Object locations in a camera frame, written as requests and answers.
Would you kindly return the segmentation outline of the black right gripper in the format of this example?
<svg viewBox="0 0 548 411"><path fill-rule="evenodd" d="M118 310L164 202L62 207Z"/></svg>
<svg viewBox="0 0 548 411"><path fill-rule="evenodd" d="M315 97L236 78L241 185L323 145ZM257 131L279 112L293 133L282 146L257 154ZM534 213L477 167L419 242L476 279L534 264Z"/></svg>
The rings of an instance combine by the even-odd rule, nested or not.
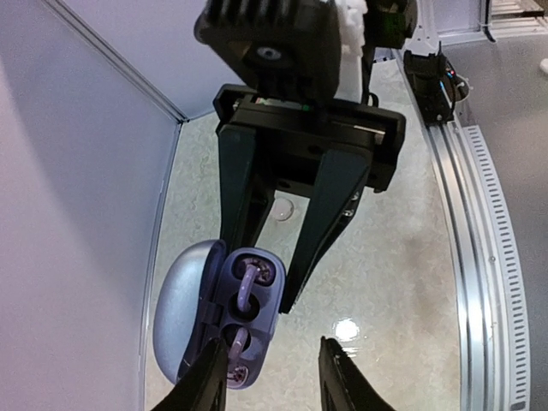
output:
<svg viewBox="0 0 548 411"><path fill-rule="evenodd" d="M230 84L221 87L213 107L223 126L217 131L220 238L229 251L256 245L274 187L286 193L313 190L280 305L281 313L289 313L348 224L344 212L353 196L365 183L376 193L388 189L406 117L342 100L320 110L261 104L252 89Z"/></svg>

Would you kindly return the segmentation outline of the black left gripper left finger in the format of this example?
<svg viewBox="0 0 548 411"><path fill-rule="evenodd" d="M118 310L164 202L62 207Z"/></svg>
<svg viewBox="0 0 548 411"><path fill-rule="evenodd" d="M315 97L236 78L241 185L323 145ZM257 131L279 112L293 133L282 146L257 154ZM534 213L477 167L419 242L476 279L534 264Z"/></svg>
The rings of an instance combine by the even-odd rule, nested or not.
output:
<svg viewBox="0 0 548 411"><path fill-rule="evenodd" d="M224 340L211 339L188 372L152 411L225 410L228 351Z"/></svg>

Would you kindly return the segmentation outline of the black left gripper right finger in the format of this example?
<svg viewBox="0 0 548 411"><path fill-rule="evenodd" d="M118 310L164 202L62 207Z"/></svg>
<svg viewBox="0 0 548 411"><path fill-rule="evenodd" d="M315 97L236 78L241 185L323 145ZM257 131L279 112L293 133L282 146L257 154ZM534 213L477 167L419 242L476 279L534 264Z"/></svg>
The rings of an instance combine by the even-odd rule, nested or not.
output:
<svg viewBox="0 0 548 411"><path fill-rule="evenodd" d="M321 337L319 382L323 410L395 410L372 387L335 338Z"/></svg>

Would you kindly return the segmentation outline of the blue-grey earbud charging case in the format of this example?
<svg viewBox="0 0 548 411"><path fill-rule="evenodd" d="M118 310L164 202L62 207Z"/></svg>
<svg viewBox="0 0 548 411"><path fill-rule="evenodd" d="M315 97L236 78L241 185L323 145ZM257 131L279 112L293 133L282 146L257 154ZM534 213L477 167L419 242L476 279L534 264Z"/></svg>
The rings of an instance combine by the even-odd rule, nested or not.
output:
<svg viewBox="0 0 548 411"><path fill-rule="evenodd" d="M275 268L270 286L254 284L251 310L236 306L241 279L236 263L246 257L266 259ZM264 365L275 333L285 285L283 262L273 253L255 247L230 252L222 240L201 241L184 250L164 279L153 321L153 350L162 374L176 384L214 338L224 340L227 351L239 328L249 332L241 354L252 386Z"/></svg>

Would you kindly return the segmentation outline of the pink white earbud charging case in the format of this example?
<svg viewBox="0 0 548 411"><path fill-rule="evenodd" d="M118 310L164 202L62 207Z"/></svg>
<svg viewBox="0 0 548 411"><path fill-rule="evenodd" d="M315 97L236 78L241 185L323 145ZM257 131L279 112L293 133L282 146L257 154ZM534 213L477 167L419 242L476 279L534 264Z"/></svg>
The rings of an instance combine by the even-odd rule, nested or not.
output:
<svg viewBox="0 0 548 411"><path fill-rule="evenodd" d="M294 203L287 198L276 198L271 208L271 217L278 222L288 221L295 212Z"/></svg>

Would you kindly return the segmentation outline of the aluminium front rail base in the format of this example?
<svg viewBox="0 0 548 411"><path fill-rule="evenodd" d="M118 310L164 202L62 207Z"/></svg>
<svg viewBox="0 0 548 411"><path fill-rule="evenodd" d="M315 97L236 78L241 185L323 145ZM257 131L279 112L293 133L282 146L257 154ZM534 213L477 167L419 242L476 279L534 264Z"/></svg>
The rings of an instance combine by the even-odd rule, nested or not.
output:
<svg viewBox="0 0 548 411"><path fill-rule="evenodd" d="M456 285L460 408L528 410L526 293L509 208L482 130L468 108L422 125L449 233Z"/></svg>

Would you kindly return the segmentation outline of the aluminium corner post left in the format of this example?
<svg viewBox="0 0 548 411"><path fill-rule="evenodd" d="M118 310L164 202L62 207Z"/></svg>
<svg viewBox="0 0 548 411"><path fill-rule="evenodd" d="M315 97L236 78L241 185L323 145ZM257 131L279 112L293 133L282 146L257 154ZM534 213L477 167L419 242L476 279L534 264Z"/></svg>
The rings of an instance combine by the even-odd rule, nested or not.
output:
<svg viewBox="0 0 548 411"><path fill-rule="evenodd" d="M132 86L150 99L164 114L177 123L185 123L189 118L139 70L124 58L108 41L92 29L64 1L44 0L42 4L56 17L90 45L107 63L112 66Z"/></svg>

